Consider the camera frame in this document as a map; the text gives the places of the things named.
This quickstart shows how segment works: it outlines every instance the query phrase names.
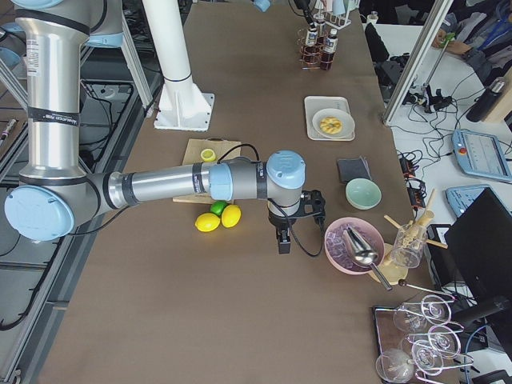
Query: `yellow food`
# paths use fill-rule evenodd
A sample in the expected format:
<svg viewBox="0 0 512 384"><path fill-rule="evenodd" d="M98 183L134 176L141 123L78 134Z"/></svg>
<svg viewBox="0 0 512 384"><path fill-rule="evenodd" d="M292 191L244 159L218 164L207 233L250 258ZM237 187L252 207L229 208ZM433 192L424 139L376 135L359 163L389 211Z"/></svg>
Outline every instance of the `yellow food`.
<svg viewBox="0 0 512 384"><path fill-rule="evenodd" d="M216 214L208 212L200 215L195 221L195 227L201 232L211 232L219 226L221 219Z"/></svg>
<svg viewBox="0 0 512 384"><path fill-rule="evenodd" d="M339 134L343 129L343 124L339 119L329 116L320 121L320 129L326 134Z"/></svg>
<svg viewBox="0 0 512 384"><path fill-rule="evenodd" d="M225 228L231 228L232 226L236 226L240 221L240 217L242 216L242 210L240 207L233 204L232 206L227 206L224 208L222 212L222 224Z"/></svg>

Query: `black monitor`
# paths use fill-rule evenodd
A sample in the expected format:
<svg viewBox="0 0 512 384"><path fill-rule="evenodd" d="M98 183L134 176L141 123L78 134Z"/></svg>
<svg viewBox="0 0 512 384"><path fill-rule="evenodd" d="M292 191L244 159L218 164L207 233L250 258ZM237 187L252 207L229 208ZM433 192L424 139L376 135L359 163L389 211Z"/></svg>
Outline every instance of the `black monitor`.
<svg viewBox="0 0 512 384"><path fill-rule="evenodd" d="M486 188L446 233L455 265L485 312L495 302L512 302L512 215ZM512 358L512 309L486 316Z"/></svg>

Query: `bowl of yellow food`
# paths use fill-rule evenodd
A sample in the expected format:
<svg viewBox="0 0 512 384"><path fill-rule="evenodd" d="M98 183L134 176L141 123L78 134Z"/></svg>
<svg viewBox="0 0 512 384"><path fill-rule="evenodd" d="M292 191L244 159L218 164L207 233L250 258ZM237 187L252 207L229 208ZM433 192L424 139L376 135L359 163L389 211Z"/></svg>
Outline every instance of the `bowl of yellow food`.
<svg viewBox="0 0 512 384"><path fill-rule="evenodd" d="M313 128L324 138L350 138L354 134L355 121L347 112L325 108L312 118Z"/></svg>

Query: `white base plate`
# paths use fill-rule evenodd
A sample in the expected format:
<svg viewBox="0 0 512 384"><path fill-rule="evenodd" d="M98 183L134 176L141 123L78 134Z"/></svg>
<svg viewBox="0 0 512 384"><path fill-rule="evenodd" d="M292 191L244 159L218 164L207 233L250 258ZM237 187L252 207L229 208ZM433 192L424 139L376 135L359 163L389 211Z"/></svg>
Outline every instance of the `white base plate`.
<svg viewBox="0 0 512 384"><path fill-rule="evenodd" d="M206 102L214 108L214 94L202 94ZM159 130L193 130L195 132L206 132L210 127L211 113L196 114L191 118L182 118L178 124L176 110L160 110L154 120L154 127Z"/></svg>
<svg viewBox="0 0 512 384"><path fill-rule="evenodd" d="M336 108L350 114L349 103L346 98L327 96L308 96L304 98L304 109L306 111L307 137L311 140L322 140L326 142L351 142L355 139L355 131L345 138L326 138L313 128L312 118L314 114L325 108Z"/></svg>

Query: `yellow lemon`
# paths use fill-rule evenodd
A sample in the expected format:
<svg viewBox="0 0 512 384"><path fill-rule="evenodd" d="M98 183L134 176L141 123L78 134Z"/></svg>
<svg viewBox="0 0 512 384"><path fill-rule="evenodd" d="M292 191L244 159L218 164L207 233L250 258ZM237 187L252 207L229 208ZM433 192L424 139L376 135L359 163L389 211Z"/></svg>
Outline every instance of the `yellow lemon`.
<svg viewBox="0 0 512 384"><path fill-rule="evenodd" d="M195 221L195 227L201 232L211 232L221 223L221 219L216 215L208 212L200 215Z"/></svg>
<svg viewBox="0 0 512 384"><path fill-rule="evenodd" d="M240 221L240 217L242 216L242 211L240 207L233 204L232 206L227 206L224 208L222 212L222 224L225 228L231 228L236 226Z"/></svg>

